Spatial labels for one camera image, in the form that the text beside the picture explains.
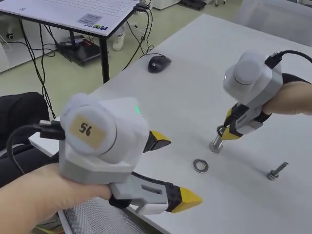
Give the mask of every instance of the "bolt head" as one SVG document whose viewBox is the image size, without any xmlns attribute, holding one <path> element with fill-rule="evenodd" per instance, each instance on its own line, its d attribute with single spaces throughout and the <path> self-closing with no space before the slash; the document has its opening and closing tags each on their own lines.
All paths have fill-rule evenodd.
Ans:
<svg viewBox="0 0 312 234">
<path fill-rule="evenodd" d="M 278 178 L 278 175 L 276 175 L 276 176 L 273 175 L 273 172 L 274 172 L 274 171 L 270 171 L 270 173 L 268 173 L 268 176 L 267 176 L 268 179 L 269 179 L 269 180 L 272 180 L 272 181 L 273 181 L 273 180 L 276 180 L 276 179 Z"/>
<path fill-rule="evenodd" d="M 213 143 L 211 142 L 211 143 L 209 144 L 209 148 L 210 148 L 210 151 L 211 151 L 211 152 L 218 154 L 218 153 L 220 153 L 220 151 L 222 150 L 223 145 L 221 145 L 221 147 L 220 147 L 219 149 L 216 149 L 216 148 L 213 147 Z"/>
</svg>

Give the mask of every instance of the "green led light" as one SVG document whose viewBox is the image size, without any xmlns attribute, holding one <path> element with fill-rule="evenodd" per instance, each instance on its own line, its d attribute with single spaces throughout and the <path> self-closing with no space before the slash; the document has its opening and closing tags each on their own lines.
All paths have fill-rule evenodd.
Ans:
<svg viewBox="0 0 312 234">
<path fill-rule="evenodd" d="M 138 114 L 141 114 L 141 111 L 140 111 L 139 106 L 136 106 L 136 112 L 137 112 Z"/>
</svg>

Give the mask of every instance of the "table surface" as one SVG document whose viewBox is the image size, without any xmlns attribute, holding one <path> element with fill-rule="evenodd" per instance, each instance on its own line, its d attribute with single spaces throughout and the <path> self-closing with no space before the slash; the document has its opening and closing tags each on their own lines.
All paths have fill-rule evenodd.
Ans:
<svg viewBox="0 0 312 234">
<path fill-rule="evenodd" d="M 164 41 L 160 52 L 172 64 L 150 74 L 145 56 L 92 95 L 102 99 L 136 97 L 151 129 L 172 140 L 158 151 L 145 153 L 136 172 L 172 182 L 199 194 L 203 203 L 187 211 L 142 217 L 172 234 L 306 234 L 311 232 L 312 165 L 311 117 L 273 115 L 256 132 L 226 141 L 220 154 L 209 150 L 216 127 L 235 104 L 222 88 L 225 70 L 246 50 L 267 55 L 282 50 L 312 55 L 312 49 L 291 41 L 202 15 Z M 312 66 L 286 55 L 283 72 L 312 81 Z M 56 152 L 58 145 L 33 137 L 37 145 Z M 209 164 L 199 174 L 192 162 Z M 280 178 L 266 174 L 288 161 Z"/>
</svg>

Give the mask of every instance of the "sticker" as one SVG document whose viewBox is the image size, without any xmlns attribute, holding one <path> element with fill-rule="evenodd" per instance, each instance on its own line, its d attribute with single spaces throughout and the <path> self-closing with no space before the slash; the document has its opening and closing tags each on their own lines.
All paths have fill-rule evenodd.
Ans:
<svg viewBox="0 0 312 234">
<path fill-rule="evenodd" d="M 81 115 L 75 117 L 69 128 L 69 132 L 94 150 L 97 150 L 101 146 L 106 137 L 104 130 Z"/>
<path fill-rule="evenodd" d="M 98 24 L 93 25 L 93 28 L 99 29 L 100 27 L 101 27 L 101 25 L 98 25 Z"/>
<path fill-rule="evenodd" d="M 86 14 L 84 17 L 80 18 L 77 22 L 83 23 L 85 26 L 92 27 L 95 25 L 102 16 L 92 15 L 92 14 Z"/>
<path fill-rule="evenodd" d="M 105 31 L 106 29 L 108 29 L 108 27 L 102 26 L 102 27 L 100 27 L 99 29 Z"/>
</svg>

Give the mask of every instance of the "laptop keyboard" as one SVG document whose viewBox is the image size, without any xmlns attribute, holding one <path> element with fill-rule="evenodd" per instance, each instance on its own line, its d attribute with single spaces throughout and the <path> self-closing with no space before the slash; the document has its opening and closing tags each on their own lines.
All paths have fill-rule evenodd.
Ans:
<svg viewBox="0 0 312 234">
<path fill-rule="evenodd" d="M 124 2 L 113 0 L 45 0 L 49 2 L 64 4 L 72 7 L 86 9 L 88 11 L 100 12 L 110 16 L 120 16 L 129 5 Z"/>
</svg>

